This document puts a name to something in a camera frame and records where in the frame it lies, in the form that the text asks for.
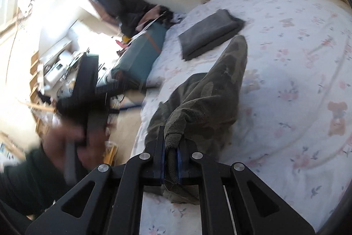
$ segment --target metal screw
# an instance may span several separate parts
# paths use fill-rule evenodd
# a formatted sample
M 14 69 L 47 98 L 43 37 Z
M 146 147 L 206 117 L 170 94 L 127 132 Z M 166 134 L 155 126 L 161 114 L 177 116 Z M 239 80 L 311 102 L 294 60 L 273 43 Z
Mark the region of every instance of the metal screw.
M 203 154 L 202 154 L 201 152 L 194 152 L 194 153 L 192 154 L 192 157 L 193 157 L 194 159 L 201 159 L 201 158 L 203 157 Z
M 106 172 L 108 169 L 109 169 L 109 166 L 106 165 L 106 164 L 103 164 L 103 165 L 98 166 L 98 170 L 99 170 L 100 172 Z
M 243 163 L 237 162 L 235 163 L 235 165 L 233 166 L 235 170 L 241 172 L 244 170 L 244 165 Z
M 150 154 L 147 153 L 147 152 L 144 152 L 144 153 L 139 155 L 139 158 L 143 159 L 143 160 L 149 159 L 150 158 Z

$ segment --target white bed sheet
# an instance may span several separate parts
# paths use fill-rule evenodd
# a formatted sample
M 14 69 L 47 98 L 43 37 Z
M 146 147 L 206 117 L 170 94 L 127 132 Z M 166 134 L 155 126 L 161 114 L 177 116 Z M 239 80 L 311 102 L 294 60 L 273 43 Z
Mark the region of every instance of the white bed sheet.
M 149 79 L 132 155 L 144 149 L 159 102 L 194 73 L 207 72 L 229 41 L 185 62 L 178 35 L 218 9 L 246 21 L 248 64 L 239 119 L 221 162 L 241 161 L 315 230 L 352 178 L 351 9 L 339 0 L 212 0 L 166 35 Z M 201 234 L 199 206 L 145 194 L 140 234 Z

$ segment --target camouflage fabric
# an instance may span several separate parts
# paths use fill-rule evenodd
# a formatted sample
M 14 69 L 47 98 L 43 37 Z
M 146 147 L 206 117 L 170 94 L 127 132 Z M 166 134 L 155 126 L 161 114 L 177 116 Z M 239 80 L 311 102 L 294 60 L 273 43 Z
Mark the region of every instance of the camouflage fabric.
M 194 74 L 181 84 L 152 117 L 145 142 L 157 137 L 165 125 L 167 153 L 165 186 L 152 191 L 174 203 L 199 204 L 197 186 L 180 186 L 176 149 L 182 135 L 193 140 L 200 152 L 218 158 L 229 128 L 237 119 L 239 93 L 247 63 L 247 43 L 234 37 L 208 73 Z

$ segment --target triangular cutout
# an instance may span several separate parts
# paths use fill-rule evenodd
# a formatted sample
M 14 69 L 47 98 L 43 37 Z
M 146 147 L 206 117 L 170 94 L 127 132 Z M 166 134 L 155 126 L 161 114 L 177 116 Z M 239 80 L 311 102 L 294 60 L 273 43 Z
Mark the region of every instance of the triangular cutout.
M 68 213 L 76 218 L 80 218 L 84 208 L 87 205 L 88 199 L 93 191 L 95 182 L 90 181 L 82 187 L 72 198 L 70 198 L 61 208 L 65 213 Z
M 248 181 L 247 186 L 261 217 L 267 217 L 280 210 L 279 206 L 273 202 L 253 181 Z

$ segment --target dark green sleeve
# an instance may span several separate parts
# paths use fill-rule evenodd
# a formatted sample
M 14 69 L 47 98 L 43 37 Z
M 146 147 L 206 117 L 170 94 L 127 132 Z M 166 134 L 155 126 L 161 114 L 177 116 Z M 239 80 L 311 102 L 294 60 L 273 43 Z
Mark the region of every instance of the dark green sleeve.
M 5 167 L 0 174 L 0 200 L 23 215 L 40 214 L 68 190 L 62 173 L 42 147 L 27 154 L 25 162 Z

